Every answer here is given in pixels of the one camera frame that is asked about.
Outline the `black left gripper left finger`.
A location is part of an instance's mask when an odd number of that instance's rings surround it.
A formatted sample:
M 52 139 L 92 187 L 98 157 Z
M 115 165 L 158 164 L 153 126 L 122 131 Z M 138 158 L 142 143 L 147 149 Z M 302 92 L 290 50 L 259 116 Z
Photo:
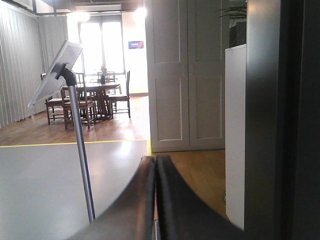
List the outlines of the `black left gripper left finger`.
M 155 159 L 141 158 L 117 199 L 71 240 L 151 240 L 155 211 Z

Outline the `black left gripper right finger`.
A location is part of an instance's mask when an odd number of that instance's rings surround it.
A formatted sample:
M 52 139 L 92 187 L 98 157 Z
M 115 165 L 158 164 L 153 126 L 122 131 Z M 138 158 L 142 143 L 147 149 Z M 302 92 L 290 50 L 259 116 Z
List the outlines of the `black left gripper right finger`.
M 246 239 L 191 189 L 168 155 L 156 157 L 156 203 L 163 240 Z

